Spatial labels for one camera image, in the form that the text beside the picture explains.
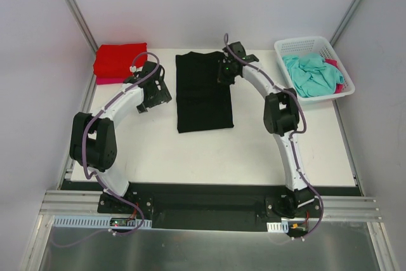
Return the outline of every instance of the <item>white plastic basket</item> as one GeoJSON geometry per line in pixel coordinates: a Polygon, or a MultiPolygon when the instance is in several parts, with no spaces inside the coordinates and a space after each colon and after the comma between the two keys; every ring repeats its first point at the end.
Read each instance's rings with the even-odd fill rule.
{"type": "Polygon", "coordinates": [[[324,58],[330,58],[337,61],[338,69],[341,71],[345,79],[342,92],[333,95],[316,96],[314,98],[302,98],[298,95],[298,100],[300,103],[315,103],[326,100],[334,100],[336,98],[341,98],[342,96],[346,95],[352,95],[354,93],[355,87],[352,80],[350,79],[336,52],[332,48],[329,41],[326,40],[326,38],[322,36],[309,36],[284,39],[275,43],[275,51],[277,52],[278,65],[285,77],[288,87],[290,88],[294,88],[294,85],[282,59],[283,56],[304,56],[309,53],[318,53],[324,58]]]}

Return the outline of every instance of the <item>white table surface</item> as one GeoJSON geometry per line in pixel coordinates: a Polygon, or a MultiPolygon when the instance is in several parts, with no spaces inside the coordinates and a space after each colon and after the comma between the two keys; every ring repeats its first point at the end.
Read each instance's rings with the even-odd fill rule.
{"type": "MultiPolygon", "coordinates": [[[[231,86],[234,128],[179,134],[176,129],[175,56],[195,51],[149,50],[166,70],[165,83],[172,95],[168,104],[144,114],[134,110],[116,129],[117,162],[131,182],[284,185],[284,169],[272,135],[263,124],[264,100],[244,79],[231,86]]],[[[264,70],[285,84],[274,51],[248,51],[264,70]]],[[[92,108],[104,105],[120,84],[97,86],[92,108]]],[[[312,184],[355,185],[332,102],[303,106],[308,131],[299,135],[304,168],[312,184]]],[[[75,162],[72,181],[86,181],[75,162]]]]}

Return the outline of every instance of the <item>white wall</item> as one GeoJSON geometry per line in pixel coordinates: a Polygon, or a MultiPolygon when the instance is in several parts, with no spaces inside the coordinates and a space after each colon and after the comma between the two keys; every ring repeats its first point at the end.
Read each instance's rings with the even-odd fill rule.
{"type": "Polygon", "coordinates": [[[76,0],[98,44],[222,48],[223,34],[250,49],[277,39],[331,38],[352,0],[76,0]]]}
{"type": "Polygon", "coordinates": [[[0,8],[0,270],[14,271],[58,179],[93,56],[64,0],[0,8]]]}
{"type": "Polygon", "coordinates": [[[406,270],[406,0],[365,0],[336,51],[355,83],[339,101],[367,195],[406,270]]]}

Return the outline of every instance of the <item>wire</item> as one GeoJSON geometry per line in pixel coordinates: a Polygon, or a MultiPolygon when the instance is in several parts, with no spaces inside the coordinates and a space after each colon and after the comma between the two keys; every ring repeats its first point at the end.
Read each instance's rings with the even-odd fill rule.
{"type": "Polygon", "coordinates": [[[310,217],[309,211],[306,211],[306,218],[304,219],[304,222],[301,223],[301,225],[305,224],[307,226],[309,217],[310,217]]]}
{"type": "Polygon", "coordinates": [[[135,218],[136,215],[137,215],[137,210],[134,209],[133,214],[131,214],[131,216],[127,219],[127,221],[134,220],[134,218],[135,218]]]}
{"type": "MultiPolygon", "coordinates": [[[[146,79],[148,79],[149,77],[151,77],[159,68],[159,58],[151,53],[151,52],[142,52],[139,55],[137,55],[134,60],[133,63],[135,63],[135,61],[142,55],[152,55],[153,57],[155,57],[155,59],[157,60],[157,65],[155,66],[154,70],[151,71],[147,76],[143,77],[142,79],[136,81],[134,84],[132,84],[131,86],[127,87],[124,92],[120,91],[115,97],[113,97],[113,99],[111,99],[111,101],[109,101],[105,106],[104,106],[104,111],[106,111],[108,108],[110,108],[110,106],[117,101],[124,93],[126,93],[127,91],[133,89],[135,86],[139,85],[139,83],[145,81],[146,79]]],[[[93,171],[89,174],[88,172],[88,165],[87,165],[87,155],[86,155],[86,141],[88,139],[88,133],[90,130],[90,127],[93,125],[93,123],[104,113],[103,110],[99,111],[99,113],[97,113],[97,115],[95,115],[90,122],[86,125],[86,127],[84,128],[83,131],[83,137],[82,137],[82,163],[83,163],[83,169],[84,169],[84,176],[86,177],[87,180],[90,180],[90,178],[96,174],[96,171],[93,171]]]]}
{"type": "Polygon", "coordinates": [[[310,218],[310,213],[309,213],[309,211],[306,211],[306,228],[309,228],[309,218],[310,218]]]}
{"type": "Polygon", "coordinates": [[[79,239],[78,241],[71,242],[70,244],[58,244],[58,243],[56,243],[56,242],[54,241],[54,239],[53,239],[54,233],[53,233],[53,231],[52,231],[52,233],[51,233],[51,235],[50,235],[50,237],[49,237],[49,241],[50,241],[50,243],[51,243],[54,247],[56,247],[56,248],[60,248],[60,249],[63,249],[63,248],[70,248],[70,247],[76,246],[77,244],[81,244],[82,242],[87,241],[88,239],[90,239],[90,238],[92,238],[93,236],[98,235],[99,233],[102,233],[102,232],[108,232],[108,231],[103,228],[103,229],[101,229],[101,230],[94,231],[93,233],[89,234],[88,236],[86,236],[86,237],[84,237],[84,238],[82,238],[82,239],[79,239]]]}
{"type": "Polygon", "coordinates": [[[302,173],[302,171],[300,169],[299,161],[298,161],[298,153],[296,152],[296,149],[294,148],[293,135],[298,134],[298,133],[305,133],[306,130],[307,130],[307,122],[306,122],[306,119],[305,119],[305,114],[303,113],[303,109],[300,106],[298,99],[296,98],[296,96],[292,92],[290,92],[289,90],[285,90],[284,88],[281,88],[281,87],[275,85],[275,82],[270,78],[270,76],[268,74],[266,74],[265,71],[263,71],[262,69],[258,68],[257,66],[255,66],[255,65],[253,65],[251,63],[247,63],[245,60],[239,58],[233,52],[233,50],[231,50],[230,46],[228,45],[228,33],[224,34],[224,44],[225,44],[226,49],[229,52],[229,54],[231,54],[236,60],[238,60],[243,65],[254,68],[259,73],[261,73],[263,76],[265,76],[265,78],[268,80],[268,82],[271,84],[272,87],[274,87],[276,90],[279,90],[279,91],[281,91],[283,93],[288,94],[294,100],[294,103],[298,107],[300,116],[301,116],[302,121],[303,121],[303,129],[301,131],[296,131],[295,130],[289,136],[289,139],[291,141],[293,157],[294,157],[294,161],[295,161],[295,165],[296,165],[296,171],[299,173],[300,178],[304,181],[304,183],[307,185],[307,187],[317,196],[318,200],[320,201],[320,218],[316,222],[315,226],[306,234],[306,236],[307,236],[308,234],[312,233],[320,225],[320,223],[322,222],[322,218],[323,218],[323,215],[324,215],[324,204],[323,204],[322,196],[315,190],[315,188],[310,184],[310,182],[305,178],[304,174],[302,173]]]}

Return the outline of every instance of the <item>red towel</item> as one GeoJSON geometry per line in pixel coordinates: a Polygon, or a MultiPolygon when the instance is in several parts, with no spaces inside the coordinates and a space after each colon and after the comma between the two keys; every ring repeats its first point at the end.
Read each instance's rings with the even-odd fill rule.
{"type": "Polygon", "coordinates": [[[122,84],[127,77],[100,77],[96,76],[97,85],[122,84]]]}
{"type": "MultiPolygon", "coordinates": [[[[337,63],[336,60],[331,60],[331,59],[329,59],[329,58],[326,58],[326,59],[325,59],[325,62],[326,62],[326,63],[329,63],[330,65],[335,66],[335,68],[338,69],[338,63],[337,63]]],[[[343,90],[343,84],[337,84],[337,86],[336,86],[336,92],[334,92],[334,94],[340,93],[340,92],[342,92],[342,90],[343,90]]]]}
{"type": "MultiPolygon", "coordinates": [[[[125,78],[131,76],[129,69],[134,58],[141,52],[146,52],[147,44],[103,44],[96,52],[93,70],[98,77],[125,78]]],[[[141,67],[147,60],[146,55],[137,59],[136,67],[141,67]]]]}

